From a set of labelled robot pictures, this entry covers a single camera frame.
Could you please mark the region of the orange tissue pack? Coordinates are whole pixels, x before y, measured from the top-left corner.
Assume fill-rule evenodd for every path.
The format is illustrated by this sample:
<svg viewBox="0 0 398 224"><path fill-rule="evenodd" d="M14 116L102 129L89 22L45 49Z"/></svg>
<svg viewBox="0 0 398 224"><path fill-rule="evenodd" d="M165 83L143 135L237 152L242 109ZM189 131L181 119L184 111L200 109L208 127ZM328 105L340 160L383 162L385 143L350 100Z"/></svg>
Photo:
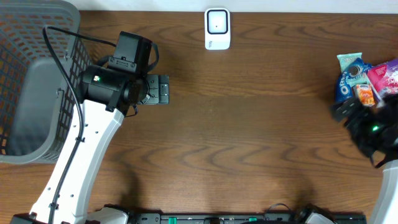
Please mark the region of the orange tissue pack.
<svg viewBox="0 0 398 224"><path fill-rule="evenodd" d="M373 90L370 84L358 84L354 86L354 92L358 100L364 106L374 106L375 100L373 96Z"/></svg>

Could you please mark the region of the blue snack bar wrapper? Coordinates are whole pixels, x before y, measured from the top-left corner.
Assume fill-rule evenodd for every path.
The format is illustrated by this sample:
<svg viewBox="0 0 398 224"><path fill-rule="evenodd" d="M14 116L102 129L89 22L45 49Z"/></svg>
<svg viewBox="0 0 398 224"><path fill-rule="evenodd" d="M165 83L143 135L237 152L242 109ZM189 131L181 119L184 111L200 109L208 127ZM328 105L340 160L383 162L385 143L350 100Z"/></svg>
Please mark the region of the blue snack bar wrapper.
<svg viewBox="0 0 398 224"><path fill-rule="evenodd" d="M335 90L335 103L341 103L354 97L352 88L356 85L369 84L367 73L372 67L361 58L356 58L341 73Z"/></svg>

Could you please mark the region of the purple snack package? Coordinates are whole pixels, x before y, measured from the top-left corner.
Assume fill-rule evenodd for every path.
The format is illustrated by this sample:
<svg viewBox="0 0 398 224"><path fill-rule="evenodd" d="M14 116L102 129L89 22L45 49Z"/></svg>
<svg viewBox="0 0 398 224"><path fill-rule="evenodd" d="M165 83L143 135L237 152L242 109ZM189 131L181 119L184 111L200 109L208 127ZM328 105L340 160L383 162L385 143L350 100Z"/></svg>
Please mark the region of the purple snack package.
<svg viewBox="0 0 398 224"><path fill-rule="evenodd" d="M367 76L378 100L397 94L397 59L373 66Z"/></svg>

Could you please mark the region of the mint green snack packet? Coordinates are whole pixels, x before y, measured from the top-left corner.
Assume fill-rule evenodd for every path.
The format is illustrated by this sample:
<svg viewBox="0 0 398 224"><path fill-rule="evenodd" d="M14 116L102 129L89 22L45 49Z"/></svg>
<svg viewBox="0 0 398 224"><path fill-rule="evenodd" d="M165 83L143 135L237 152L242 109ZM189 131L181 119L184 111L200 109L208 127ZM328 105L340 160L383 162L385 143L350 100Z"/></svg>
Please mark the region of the mint green snack packet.
<svg viewBox="0 0 398 224"><path fill-rule="evenodd" d="M344 70L351 64L353 63L357 58L362 58L362 52L358 53L350 53L350 54L339 54L337 55L337 59L340 63L340 70L341 73L344 72Z"/></svg>

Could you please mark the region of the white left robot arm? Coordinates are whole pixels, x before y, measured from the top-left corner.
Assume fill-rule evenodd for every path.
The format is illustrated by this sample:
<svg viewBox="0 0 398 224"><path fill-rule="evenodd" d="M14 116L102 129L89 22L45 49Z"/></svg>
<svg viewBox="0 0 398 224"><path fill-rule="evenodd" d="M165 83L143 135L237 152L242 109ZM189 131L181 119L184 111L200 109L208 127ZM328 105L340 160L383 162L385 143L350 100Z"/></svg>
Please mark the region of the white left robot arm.
<svg viewBox="0 0 398 224"><path fill-rule="evenodd" d="M88 202L104 154L130 108L169 103L169 78L154 75L157 45L122 32L107 61L90 65L71 87L75 102L65 144L46 185L29 213L15 214L19 223L127 223L131 214L105 205L88 213Z"/></svg>

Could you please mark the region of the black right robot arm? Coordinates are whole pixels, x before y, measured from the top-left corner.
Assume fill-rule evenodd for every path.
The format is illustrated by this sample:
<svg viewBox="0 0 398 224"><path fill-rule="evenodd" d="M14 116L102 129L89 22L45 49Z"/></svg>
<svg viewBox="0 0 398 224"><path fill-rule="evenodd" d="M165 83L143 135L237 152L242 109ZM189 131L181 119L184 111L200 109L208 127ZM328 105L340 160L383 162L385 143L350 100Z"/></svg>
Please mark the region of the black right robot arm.
<svg viewBox="0 0 398 224"><path fill-rule="evenodd" d="M331 115L344 127L359 151L375 168L383 168L382 186L370 223L397 223L397 95L372 109L357 98L331 106Z"/></svg>

